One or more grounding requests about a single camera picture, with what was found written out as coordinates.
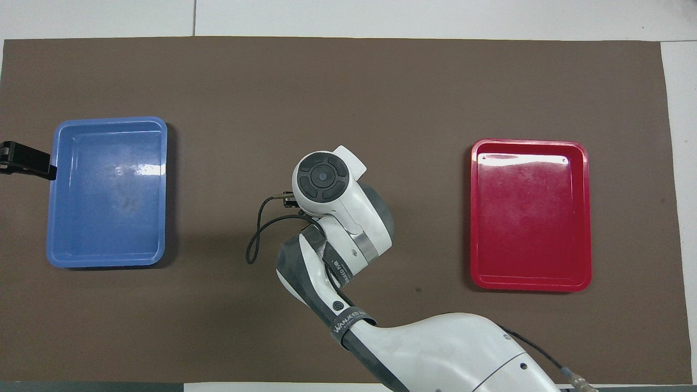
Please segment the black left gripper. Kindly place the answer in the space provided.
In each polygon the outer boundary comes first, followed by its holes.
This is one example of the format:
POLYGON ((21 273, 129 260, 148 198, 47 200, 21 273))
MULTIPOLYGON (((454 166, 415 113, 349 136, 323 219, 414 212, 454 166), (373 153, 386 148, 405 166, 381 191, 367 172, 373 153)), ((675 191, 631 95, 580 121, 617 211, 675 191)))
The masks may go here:
POLYGON ((57 167, 50 161, 50 154, 15 141, 1 143, 1 173, 43 176, 49 181, 57 178, 57 167))

